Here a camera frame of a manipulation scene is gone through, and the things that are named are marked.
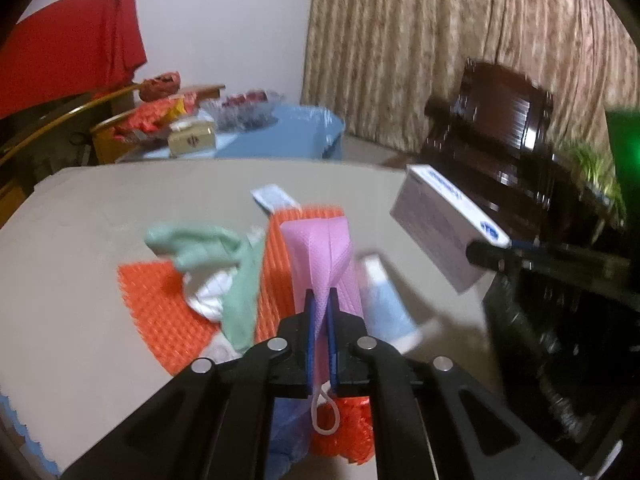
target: beige tabletop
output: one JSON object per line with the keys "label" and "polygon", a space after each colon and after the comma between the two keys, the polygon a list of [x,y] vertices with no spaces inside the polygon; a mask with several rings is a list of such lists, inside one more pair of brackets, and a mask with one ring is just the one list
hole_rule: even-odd
{"label": "beige tabletop", "polygon": [[[272,183],[302,204],[342,206],[356,250],[382,256],[422,327],[412,356],[446,354],[498,392],[481,307],[492,275],[455,292],[389,215],[403,177],[282,160],[142,162],[49,177],[0,230],[2,393],[45,456],[67,467],[170,379],[122,302],[118,265],[154,259],[143,236],[158,221],[266,226],[249,192]],[[300,476],[375,478],[374,461],[318,464],[309,459]]]}

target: red cloth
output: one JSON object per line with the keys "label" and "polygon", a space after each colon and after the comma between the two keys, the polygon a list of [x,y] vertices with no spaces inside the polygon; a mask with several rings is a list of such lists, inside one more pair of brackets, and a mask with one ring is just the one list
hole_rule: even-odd
{"label": "red cloth", "polygon": [[0,50],[0,118],[117,88],[145,63],[136,0],[59,0],[18,23]]}

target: cardboard box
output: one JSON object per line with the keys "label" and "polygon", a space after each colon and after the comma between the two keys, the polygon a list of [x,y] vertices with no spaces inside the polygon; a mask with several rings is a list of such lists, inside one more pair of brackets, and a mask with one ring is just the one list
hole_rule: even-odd
{"label": "cardboard box", "polygon": [[508,247],[507,234],[431,166],[409,166],[391,215],[431,258],[457,292],[484,273],[466,260],[466,246],[484,238]]}

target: yellow wooden drawer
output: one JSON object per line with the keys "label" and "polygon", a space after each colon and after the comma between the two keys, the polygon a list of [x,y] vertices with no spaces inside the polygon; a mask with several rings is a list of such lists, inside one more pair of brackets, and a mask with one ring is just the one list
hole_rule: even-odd
{"label": "yellow wooden drawer", "polygon": [[0,226],[5,224],[26,199],[24,191],[14,179],[0,187]]}

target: white wall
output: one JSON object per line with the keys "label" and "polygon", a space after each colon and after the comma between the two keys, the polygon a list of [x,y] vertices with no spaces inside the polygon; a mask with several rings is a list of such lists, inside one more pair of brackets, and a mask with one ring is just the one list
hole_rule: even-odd
{"label": "white wall", "polygon": [[[33,0],[23,17],[55,1]],[[136,79],[177,70],[184,85],[300,99],[311,0],[136,1],[148,60]]]}

